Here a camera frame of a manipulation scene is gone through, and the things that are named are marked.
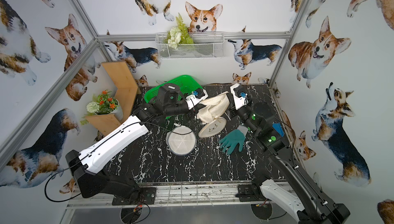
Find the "cream mesh laundry bag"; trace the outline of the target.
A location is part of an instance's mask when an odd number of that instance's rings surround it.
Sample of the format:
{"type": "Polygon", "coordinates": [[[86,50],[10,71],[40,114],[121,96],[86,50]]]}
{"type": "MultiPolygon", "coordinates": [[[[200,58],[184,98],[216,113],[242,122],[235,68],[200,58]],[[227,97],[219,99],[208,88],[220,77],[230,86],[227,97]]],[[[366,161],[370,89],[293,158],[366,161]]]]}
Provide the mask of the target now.
{"type": "Polygon", "coordinates": [[[198,134],[200,138],[212,137],[225,128],[227,121],[222,115],[230,105],[227,94],[228,91],[225,91],[200,102],[204,107],[199,109],[197,118],[205,125],[198,134]]]}

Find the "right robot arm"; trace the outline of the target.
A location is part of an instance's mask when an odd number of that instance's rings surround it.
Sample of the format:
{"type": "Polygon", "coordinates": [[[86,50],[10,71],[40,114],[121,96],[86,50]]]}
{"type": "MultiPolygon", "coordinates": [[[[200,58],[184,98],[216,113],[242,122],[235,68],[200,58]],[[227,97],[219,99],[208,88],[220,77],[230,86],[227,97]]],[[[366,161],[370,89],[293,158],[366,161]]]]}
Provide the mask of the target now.
{"type": "Polygon", "coordinates": [[[283,174],[294,193],[268,176],[259,184],[262,195],[279,205],[299,224],[343,224],[349,209],[325,194],[293,158],[289,142],[274,128],[275,115],[266,103],[236,106],[234,114],[250,130],[264,156],[283,174]]]}

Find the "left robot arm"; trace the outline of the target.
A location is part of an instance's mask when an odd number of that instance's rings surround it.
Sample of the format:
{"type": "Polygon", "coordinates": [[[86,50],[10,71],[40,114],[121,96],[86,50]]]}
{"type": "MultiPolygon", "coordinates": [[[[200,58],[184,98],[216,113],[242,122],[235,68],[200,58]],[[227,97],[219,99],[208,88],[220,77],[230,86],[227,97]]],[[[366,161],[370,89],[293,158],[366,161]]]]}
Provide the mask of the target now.
{"type": "Polygon", "coordinates": [[[197,104],[205,98],[207,93],[202,88],[185,96],[178,85],[165,83],[155,97],[99,142],[81,152],[70,151],[66,161],[82,197],[105,193],[124,199],[139,199],[142,191],[133,178],[111,176],[103,171],[104,166],[129,144],[147,134],[149,128],[163,125],[167,117],[196,114],[197,104]]]}

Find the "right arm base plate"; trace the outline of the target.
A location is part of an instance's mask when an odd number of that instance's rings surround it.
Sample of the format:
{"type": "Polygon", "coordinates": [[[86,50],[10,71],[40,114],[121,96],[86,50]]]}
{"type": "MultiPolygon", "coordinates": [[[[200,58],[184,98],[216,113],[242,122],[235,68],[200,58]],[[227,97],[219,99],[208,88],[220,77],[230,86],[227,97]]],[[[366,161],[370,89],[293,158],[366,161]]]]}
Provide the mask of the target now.
{"type": "Polygon", "coordinates": [[[259,201],[266,199],[256,184],[238,185],[238,193],[235,194],[235,197],[239,198],[240,202],[259,201]]]}

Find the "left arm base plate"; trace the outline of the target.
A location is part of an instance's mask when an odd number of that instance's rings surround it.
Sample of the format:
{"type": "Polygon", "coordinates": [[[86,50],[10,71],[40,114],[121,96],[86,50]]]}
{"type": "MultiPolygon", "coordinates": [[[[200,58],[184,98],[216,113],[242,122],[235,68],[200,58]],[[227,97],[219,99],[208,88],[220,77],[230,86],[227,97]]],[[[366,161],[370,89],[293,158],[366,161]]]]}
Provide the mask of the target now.
{"type": "Polygon", "coordinates": [[[128,206],[137,204],[153,205],[157,195],[156,187],[142,187],[134,191],[130,197],[122,198],[115,196],[112,201],[113,206],[128,206]]]}

